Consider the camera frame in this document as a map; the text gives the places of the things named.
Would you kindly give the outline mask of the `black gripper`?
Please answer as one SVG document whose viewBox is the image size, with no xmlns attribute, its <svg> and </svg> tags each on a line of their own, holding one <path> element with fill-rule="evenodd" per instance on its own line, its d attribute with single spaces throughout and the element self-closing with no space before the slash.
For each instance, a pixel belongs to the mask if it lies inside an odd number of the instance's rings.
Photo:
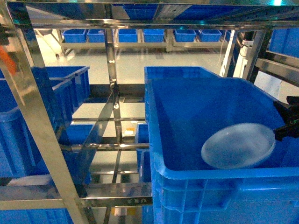
<svg viewBox="0 0 299 224">
<path fill-rule="evenodd" d="M 299 137 L 299 97 L 287 96 L 287 104 L 274 101 L 273 105 L 284 121 L 282 127 L 274 129 L 275 139 L 282 141 L 285 137 Z"/>
</svg>

